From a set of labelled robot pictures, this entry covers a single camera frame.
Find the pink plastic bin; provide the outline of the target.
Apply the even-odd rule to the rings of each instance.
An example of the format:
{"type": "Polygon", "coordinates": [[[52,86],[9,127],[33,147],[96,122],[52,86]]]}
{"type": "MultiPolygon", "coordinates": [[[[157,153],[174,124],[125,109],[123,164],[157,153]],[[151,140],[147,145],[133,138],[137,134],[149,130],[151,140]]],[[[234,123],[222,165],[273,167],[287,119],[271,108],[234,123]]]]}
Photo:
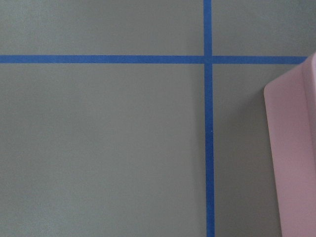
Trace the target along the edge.
{"type": "Polygon", "coordinates": [[[268,83],[264,98],[281,234],[316,235],[316,56],[268,83]]]}

